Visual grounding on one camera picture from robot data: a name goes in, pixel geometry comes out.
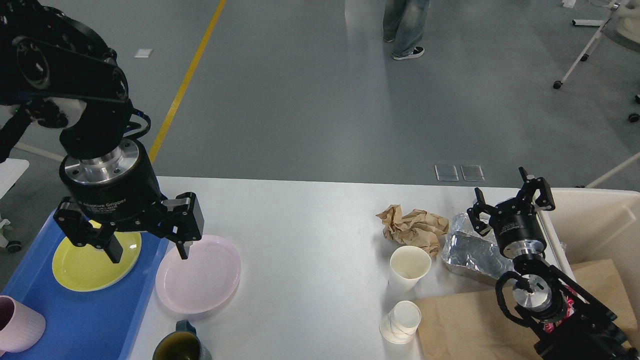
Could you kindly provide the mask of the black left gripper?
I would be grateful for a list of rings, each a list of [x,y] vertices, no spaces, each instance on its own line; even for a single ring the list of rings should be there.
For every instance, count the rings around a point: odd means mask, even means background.
[[[136,139],[121,139],[117,148],[99,158],[66,156],[59,175],[71,197],[57,206],[55,223],[74,246],[101,249],[112,264],[121,262],[123,252],[116,230],[147,231],[168,239],[183,260],[191,244],[202,239],[204,216],[197,194],[166,199],[146,148]],[[95,228],[87,218],[102,225]]]

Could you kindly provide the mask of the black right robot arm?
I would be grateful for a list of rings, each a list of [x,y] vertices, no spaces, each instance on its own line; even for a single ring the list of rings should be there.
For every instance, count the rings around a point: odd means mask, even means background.
[[[501,312],[537,335],[534,350],[544,360],[637,360],[638,349],[625,347],[617,315],[546,261],[537,212],[555,210],[553,192],[544,178],[518,170],[523,184],[516,196],[489,205],[476,187],[466,211],[474,231],[492,232],[499,253],[512,261],[494,286]]]

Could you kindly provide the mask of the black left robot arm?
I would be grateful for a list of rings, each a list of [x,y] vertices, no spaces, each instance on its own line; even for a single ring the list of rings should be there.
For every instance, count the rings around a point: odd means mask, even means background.
[[[74,246],[118,264],[115,233],[146,231],[188,259],[204,229],[197,195],[162,194],[139,140],[151,120],[135,109],[117,53],[96,32],[36,0],[3,0],[1,104],[61,130],[59,176],[70,195],[54,220]]]

